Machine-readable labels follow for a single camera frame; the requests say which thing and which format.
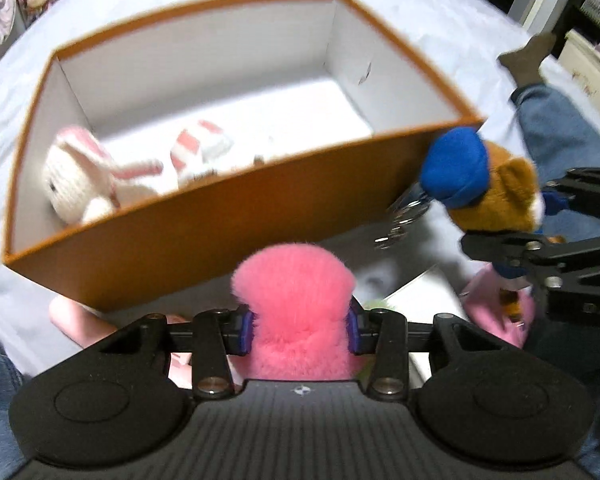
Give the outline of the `pink fluffy pompom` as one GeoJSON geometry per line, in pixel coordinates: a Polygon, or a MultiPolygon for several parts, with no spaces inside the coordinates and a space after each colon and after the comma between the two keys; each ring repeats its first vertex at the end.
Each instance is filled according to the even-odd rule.
{"type": "Polygon", "coordinates": [[[232,276],[232,293],[253,313],[251,351],[230,359],[243,380],[346,380],[360,360],[349,351],[347,315],[355,277],[312,244],[256,252],[232,276]]]}

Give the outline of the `brown bear plush blue hat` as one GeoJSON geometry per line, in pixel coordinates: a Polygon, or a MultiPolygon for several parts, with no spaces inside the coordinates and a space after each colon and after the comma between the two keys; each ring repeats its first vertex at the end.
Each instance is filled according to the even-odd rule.
{"type": "MultiPolygon", "coordinates": [[[[474,128],[454,128],[430,145],[417,182],[390,207],[391,233],[376,244],[382,248],[392,245],[432,202],[442,205],[465,234],[536,234],[544,214],[541,197],[544,195],[531,160],[484,140],[474,128]]],[[[522,269],[483,262],[506,280],[522,278],[529,283],[522,269]]]]}

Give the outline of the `pink leather pouch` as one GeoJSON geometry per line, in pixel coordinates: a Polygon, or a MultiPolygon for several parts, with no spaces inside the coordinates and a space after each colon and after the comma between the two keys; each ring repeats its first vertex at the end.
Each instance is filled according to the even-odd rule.
{"type": "Polygon", "coordinates": [[[535,317],[531,287],[522,278],[506,280],[484,266],[460,293],[463,309],[486,332],[521,348],[535,317]]]}

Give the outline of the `green fluffy pompom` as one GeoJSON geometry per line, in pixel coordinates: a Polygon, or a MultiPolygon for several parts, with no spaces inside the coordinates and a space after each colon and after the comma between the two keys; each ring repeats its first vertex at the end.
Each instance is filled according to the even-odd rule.
{"type": "Polygon", "coordinates": [[[374,299],[364,302],[363,308],[370,311],[374,309],[390,309],[390,306],[385,299],[374,299]]]}

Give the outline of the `person's right leg jeans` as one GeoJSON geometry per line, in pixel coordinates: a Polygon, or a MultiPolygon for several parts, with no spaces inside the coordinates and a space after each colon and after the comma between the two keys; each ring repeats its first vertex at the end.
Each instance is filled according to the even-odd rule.
{"type": "MultiPolygon", "coordinates": [[[[516,84],[510,100],[527,152],[544,184],[565,175],[567,170],[600,167],[600,136],[562,92],[547,84],[540,73],[544,58],[555,43],[553,34],[531,37],[516,51],[502,53],[498,62],[516,84]]],[[[544,214],[534,232],[563,237],[568,242],[600,236],[600,219],[556,208],[556,200],[541,197],[544,214]]]]}

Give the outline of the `orange cardboard storage box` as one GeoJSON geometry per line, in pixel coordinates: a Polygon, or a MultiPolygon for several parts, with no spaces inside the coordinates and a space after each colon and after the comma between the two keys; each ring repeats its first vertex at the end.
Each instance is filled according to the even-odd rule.
{"type": "Polygon", "coordinates": [[[48,59],[21,131],[4,265],[99,310],[216,278],[250,252],[380,219],[439,133],[480,116],[358,0],[193,0],[108,26],[48,59]],[[112,154],[167,159],[182,131],[230,134],[244,168],[70,224],[45,155],[90,130],[112,154]]]}

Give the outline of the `white pink bunny plush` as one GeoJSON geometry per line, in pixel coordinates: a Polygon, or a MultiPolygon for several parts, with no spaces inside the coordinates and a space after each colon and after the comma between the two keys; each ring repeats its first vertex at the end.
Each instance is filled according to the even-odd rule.
{"type": "Polygon", "coordinates": [[[206,120],[182,130],[169,155],[155,159],[111,155],[87,129],[69,126],[47,151],[42,183],[57,217],[72,226],[264,162],[255,146],[206,120]]]}

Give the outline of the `cream storage bin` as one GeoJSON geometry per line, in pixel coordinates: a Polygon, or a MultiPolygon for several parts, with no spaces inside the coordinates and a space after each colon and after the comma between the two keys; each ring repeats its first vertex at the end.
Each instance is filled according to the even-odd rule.
{"type": "Polygon", "coordinates": [[[565,40],[558,63],[600,112],[600,52],[574,29],[566,33],[565,40]]]}

